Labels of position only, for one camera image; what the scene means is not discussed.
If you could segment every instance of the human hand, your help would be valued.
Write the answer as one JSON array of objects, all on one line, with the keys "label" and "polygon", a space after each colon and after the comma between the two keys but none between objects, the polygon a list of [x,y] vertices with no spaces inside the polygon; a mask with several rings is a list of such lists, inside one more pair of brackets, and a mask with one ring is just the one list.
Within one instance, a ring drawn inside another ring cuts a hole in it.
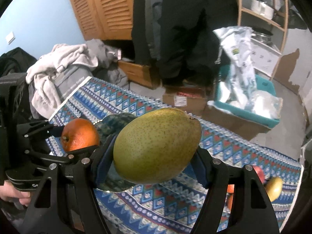
[{"label": "human hand", "polygon": [[30,192],[18,191],[11,182],[4,181],[0,186],[0,198],[4,201],[11,201],[12,198],[18,198],[22,205],[28,206],[31,200]]}]

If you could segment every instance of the teal storage box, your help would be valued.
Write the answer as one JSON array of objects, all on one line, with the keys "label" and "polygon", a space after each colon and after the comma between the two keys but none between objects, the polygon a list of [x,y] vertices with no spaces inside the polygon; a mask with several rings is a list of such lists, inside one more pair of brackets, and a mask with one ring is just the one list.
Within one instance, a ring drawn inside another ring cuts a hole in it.
[{"label": "teal storage box", "polygon": [[[224,81],[225,78],[227,77],[228,71],[229,71],[229,66],[222,66],[220,68],[220,72],[219,72],[219,78],[220,80]],[[276,97],[276,92],[275,92],[275,88],[274,88],[274,84],[269,81],[266,80],[264,78],[262,78],[261,76],[255,75],[256,78],[256,82],[257,82],[257,89],[258,90],[263,90],[266,91],[270,94],[272,94],[273,96]],[[220,102],[219,99],[221,98],[221,91],[220,91],[220,86],[219,83],[216,86],[216,93],[214,96],[214,105],[217,108],[221,108],[221,109],[225,109],[230,111],[233,115],[238,116],[242,119],[245,120],[249,120],[249,121],[253,121],[256,123],[259,123],[263,126],[266,126],[270,129],[274,128],[278,123],[280,123],[279,119],[269,119],[269,118],[265,118],[263,116],[257,115],[255,113],[252,113],[250,111],[244,110],[244,109],[240,109],[238,107],[232,106],[228,103],[223,103]]]}]

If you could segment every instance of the white wall switch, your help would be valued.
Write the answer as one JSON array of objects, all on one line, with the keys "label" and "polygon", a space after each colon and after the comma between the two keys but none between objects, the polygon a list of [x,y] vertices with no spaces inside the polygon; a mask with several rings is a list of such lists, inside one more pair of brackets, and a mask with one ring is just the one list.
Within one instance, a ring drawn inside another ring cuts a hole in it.
[{"label": "white wall switch", "polygon": [[14,32],[10,32],[5,39],[7,40],[7,43],[10,45],[13,40],[15,40]]}]

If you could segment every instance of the wooden louvered door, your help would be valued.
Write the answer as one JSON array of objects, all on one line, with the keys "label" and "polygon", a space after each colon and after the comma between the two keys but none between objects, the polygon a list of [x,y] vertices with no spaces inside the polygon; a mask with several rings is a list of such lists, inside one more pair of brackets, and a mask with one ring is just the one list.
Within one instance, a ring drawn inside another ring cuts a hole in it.
[{"label": "wooden louvered door", "polygon": [[108,40],[131,40],[133,0],[94,0]]},{"label": "wooden louvered door", "polygon": [[106,39],[94,0],[70,0],[85,40]]}]

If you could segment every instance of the blue tablecloth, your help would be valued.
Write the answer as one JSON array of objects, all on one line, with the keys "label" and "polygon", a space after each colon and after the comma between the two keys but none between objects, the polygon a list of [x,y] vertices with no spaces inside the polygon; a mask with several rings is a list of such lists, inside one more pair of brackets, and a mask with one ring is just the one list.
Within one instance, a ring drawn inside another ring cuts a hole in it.
[{"label": "blue tablecloth", "polygon": [[[50,122],[67,124],[77,117],[95,125],[110,114],[122,112],[141,116],[167,107],[159,100],[139,96],[97,78],[88,78],[51,117]],[[280,230],[296,200],[303,167],[294,159],[269,148],[251,144],[236,134],[199,119],[202,124],[200,146],[229,165],[262,167],[266,178],[283,179],[283,191],[272,205]],[[55,155],[63,155],[59,138],[47,143]],[[123,233],[189,233],[197,219],[207,190],[195,179],[192,170],[157,185],[136,185],[121,193],[95,190],[103,215]],[[227,227],[229,209],[225,206],[219,229]]]}]

